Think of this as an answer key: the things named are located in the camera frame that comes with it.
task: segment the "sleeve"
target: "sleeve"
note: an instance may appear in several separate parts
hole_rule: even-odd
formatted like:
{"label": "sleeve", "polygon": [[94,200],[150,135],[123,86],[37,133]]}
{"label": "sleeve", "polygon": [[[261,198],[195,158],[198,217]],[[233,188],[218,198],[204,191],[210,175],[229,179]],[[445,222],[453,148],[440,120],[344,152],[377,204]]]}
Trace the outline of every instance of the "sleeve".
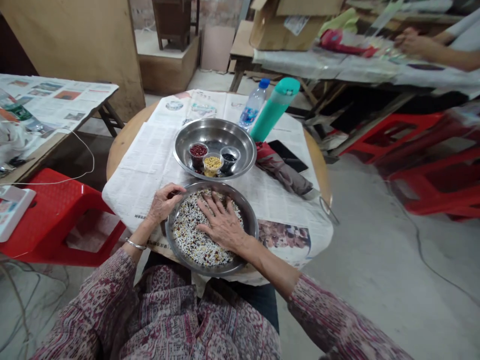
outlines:
{"label": "sleeve", "polygon": [[412,359],[370,320],[304,274],[288,310],[328,359]]}
{"label": "sleeve", "polygon": [[455,25],[450,26],[445,31],[457,38],[478,21],[480,21],[480,8],[472,12],[470,15],[464,17]]}
{"label": "sleeve", "polygon": [[121,248],[82,284],[59,314],[33,359],[95,359],[108,354],[132,310],[136,264]]}

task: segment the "red beans in cup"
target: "red beans in cup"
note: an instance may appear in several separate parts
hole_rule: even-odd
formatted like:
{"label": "red beans in cup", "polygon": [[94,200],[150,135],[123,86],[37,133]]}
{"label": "red beans in cup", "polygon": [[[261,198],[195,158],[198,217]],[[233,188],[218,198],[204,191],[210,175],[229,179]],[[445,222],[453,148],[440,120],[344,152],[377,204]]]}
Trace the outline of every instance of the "red beans in cup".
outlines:
{"label": "red beans in cup", "polygon": [[200,158],[207,153],[207,148],[203,145],[195,144],[190,148],[190,154],[194,157]]}

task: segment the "stainless steel bowl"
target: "stainless steel bowl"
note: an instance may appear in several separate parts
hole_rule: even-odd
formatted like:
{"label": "stainless steel bowl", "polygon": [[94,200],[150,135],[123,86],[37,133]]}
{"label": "stainless steel bowl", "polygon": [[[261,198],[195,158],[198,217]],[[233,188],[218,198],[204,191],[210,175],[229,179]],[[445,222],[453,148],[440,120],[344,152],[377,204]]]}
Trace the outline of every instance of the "stainless steel bowl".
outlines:
{"label": "stainless steel bowl", "polygon": [[[240,159],[228,174],[222,174],[222,177],[207,177],[195,172],[192,167],[189,150],[194,143],[204,143],[212,153],[220,153],[223,147],[232,146],[240,152]],[[211,117],[194,120],[181,127],[176,135],[173,156],[189,174],[202,180],[221,182],[238,178],[249,171],[257,160],[257,146],[250,135],[237,124]]]}
{"label": "stainless steel bowl", "polygon": [[175,220],[180,212],[180,206],[182,202],[185,201],[188,195],[195,193],[198,190],[203,189],[211,189],[216,191],[219,194],[228,195],[230,198],[236,202],[238,207],[240,208],[240,216],[243,220],[243,228],[245,232],[249,235],[252,235],[256,239],[259,238],[259,224],[257,222],[257,217],[255,216],[254,210],[250,206],[249,202],[247,201],[244,196],[235,190],[230,185],[227,185],[223,182],[213,182],[213,181],[198,181],[191,185],[185,187],[186,194],[183,196],[183,200],[180,201],[174,208],[173,211],[168,216],[168,219],[165,224],[166,230],[166,238],[168,239],[168,243],[170,247],[180,262],[189,268],[190,270],[199,273],[201,275],[214,277],[214,278],[221,278],[226,277],[228,275],[232,275],[236,273],[238,270],[245,266],[245,260],[243,260],[240,256],[235,256],[232,262],[229,262],[225,265],[219,266],[201,266],[200,264],[196,263],[190,256],[186,255],[182,249],[177,245],[177,242],[174,239],[173,234],[173,227]]}

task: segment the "rice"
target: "rice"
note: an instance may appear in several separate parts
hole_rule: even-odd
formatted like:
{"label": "rice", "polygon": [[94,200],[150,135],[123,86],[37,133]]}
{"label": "rice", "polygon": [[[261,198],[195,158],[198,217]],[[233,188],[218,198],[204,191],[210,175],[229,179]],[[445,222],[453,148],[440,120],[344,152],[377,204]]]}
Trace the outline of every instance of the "rice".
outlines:
{"label": "rice", "polygon": [[[200,199],[208,206],[202,194],[211,196],[212,192],[210,190],[199,190],[190,194],[182,202],[178,216],[173,224],[173,238],[183,253],[191,257],[199,265],[218,266],[228,264],[233,261],[235,254],[225,250],[212,241],[204,232],[196,229],[198,224],[209,224],[207,217],[197,205],[197,200]],[[225,197],[219,193],[217,193],[217,196],[225,205]],[[243,228],[244,223],[240,216],[239,206],[234,201],[232,201],[232,206]]]}

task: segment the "red stool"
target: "red stool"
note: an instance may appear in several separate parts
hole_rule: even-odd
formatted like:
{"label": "red stool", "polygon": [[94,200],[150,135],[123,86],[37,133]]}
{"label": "red stool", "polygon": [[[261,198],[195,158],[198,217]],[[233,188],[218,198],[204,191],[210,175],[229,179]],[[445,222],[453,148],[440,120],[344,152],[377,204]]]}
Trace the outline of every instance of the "red stool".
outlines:
{"label": "red stool", "polygon": [[480,128],[463,125],[458,115],[449,110],[430,131],[388,153],[375,166],[384,178],[388,178],[397,170],[418,165],[419,157],[428,148],[451,138],[465,138],[480,144]]}
{"label": "red stool", "polygon": [[[32,184],[58,183],[68,180],[52,169],[43,169]],[[125,230],[119,222],[98,252],[69,248],[65,243],[68,233],[80,217],[90,209],[113,214],[102,200],[102,194],[76,180],[53,185],[27,185],[36,192],[10,238],[0,243],[0,252],[10,258],[28,263],[44,263],[98,267]]]}
{"label": "red stool", "polygon": [[416,215],[446,213],[454,221],[480,218],[480,147],[394,173],[392,181],[404,180],[419,196],[405,209]]}
{"label": "red stool", "polygon": [[[393,149],[434,126],[442,116],[443,113],[440,112],[428,115],[392,114],[340,155],[353,151],[360,152],[362,154],[358,156],[359,159],[365,164],[372,164]],[[394,135],[408,129],[412,130],[401,138],[394,138]]]}

